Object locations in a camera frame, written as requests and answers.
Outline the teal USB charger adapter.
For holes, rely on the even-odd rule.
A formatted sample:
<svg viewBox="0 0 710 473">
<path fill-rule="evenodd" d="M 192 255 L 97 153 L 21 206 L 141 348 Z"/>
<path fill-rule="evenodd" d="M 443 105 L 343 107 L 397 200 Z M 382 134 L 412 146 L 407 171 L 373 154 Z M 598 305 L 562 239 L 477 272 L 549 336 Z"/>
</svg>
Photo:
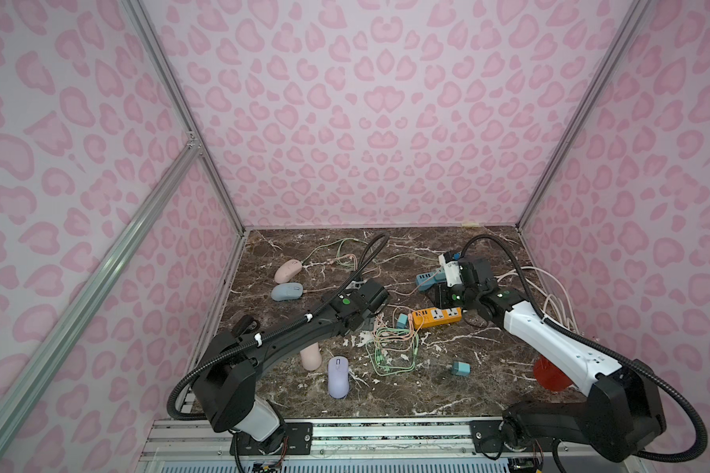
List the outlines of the teal USB charger adapter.
<svg viewBox="0 0 710 473">
<path fill-rule="evenodd" d="M 401 313 L 396 321 L 396 329 L 409 329 L 410 317 L 406 313 Z"/>
<path fill-rule="evenodd" d="M 471 375 L 471 365 L 466 362 L 453 362 L 451 366 L 451 373 L 454 376 L 460 376 L 461 378 L 467 378 Z"/>
</svg>

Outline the light blue wireless mouse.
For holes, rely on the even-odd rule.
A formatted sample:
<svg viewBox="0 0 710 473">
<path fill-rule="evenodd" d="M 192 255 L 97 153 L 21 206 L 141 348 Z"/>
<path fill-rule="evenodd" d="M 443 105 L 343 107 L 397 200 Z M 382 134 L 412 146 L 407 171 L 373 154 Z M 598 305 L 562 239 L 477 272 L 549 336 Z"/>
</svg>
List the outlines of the light blue wireless mouse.
<svg viewBox="0 0 710 473">
<path fill-rule="evenodd" d="M 304 287 L 300 283 L 282 283 L 275 286 L 270 297 L 275 302 L 288 302 L 299 300 L 305 293 Z"/>
</svg>

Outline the lavender wireless mouse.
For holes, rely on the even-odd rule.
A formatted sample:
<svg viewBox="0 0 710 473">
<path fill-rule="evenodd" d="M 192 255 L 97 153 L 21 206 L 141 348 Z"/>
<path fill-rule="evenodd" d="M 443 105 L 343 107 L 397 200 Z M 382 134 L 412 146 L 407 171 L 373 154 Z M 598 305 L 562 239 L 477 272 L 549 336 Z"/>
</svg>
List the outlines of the lavender wireless mouse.
<svg viewBox="0 0 710 473">
<path fill-rule="evenodd" d="M 334 399 L 345 398 L 349 394 L 349 362 L 347 358 L 337 356 L 327 365 L 327 389 Z"/>
</svg>

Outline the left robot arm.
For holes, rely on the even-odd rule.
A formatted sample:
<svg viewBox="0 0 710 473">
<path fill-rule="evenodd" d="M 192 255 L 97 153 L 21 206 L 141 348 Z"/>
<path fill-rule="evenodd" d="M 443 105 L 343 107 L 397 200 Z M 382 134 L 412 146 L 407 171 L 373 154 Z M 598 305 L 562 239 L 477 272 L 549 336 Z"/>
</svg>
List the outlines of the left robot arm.
<svg viewBox="0 0 710 473">
<path fill-rule="evenodd" d="M 216 335 L 197 366 L 177 382 L 166 401 L 169 417 L 205 419 L 216 433 L 245 434 L 275 451 L 286 437 L 282 416 L 256 395 L 265 372 L 310 346 L 360 331 L 388 303 L 389 293 L 363 273 L 387 246 L 380 233 L 366 245 L 356 269 L 311 309 L 252 334 Z"/>
</svg>

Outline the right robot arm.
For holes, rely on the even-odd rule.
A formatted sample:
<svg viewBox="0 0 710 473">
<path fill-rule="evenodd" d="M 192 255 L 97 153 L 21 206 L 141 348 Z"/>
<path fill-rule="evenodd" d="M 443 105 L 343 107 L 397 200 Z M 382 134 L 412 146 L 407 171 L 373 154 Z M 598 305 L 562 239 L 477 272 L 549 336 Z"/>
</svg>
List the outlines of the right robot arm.
<svg viewBox="0 0 710 473">
<path fill-rule="evenodd" d="M 528 282 L 521 289 L 499 286 L 489 262 L 469 255 L 470 244 L 445 252 L 440 292 L 451 307 L 473 311 L 530 345 L 554 364 L 585 395 L 581 403 L 519 402 L 509 407 L 497 434 L 499 449 L 525 449 L 540 439 L 589 445 L 614 463 L 636 456 L 660 463 L 685 463 L 701 457 L 708 431 L 693 405 L 639 360 L 588 339 L 547 315 Z M 653 453 L 650 443 L 667 429 L 661 396 L 667 394 L 686 413 L 694 440 L 680 453 Z"/>
</svg>

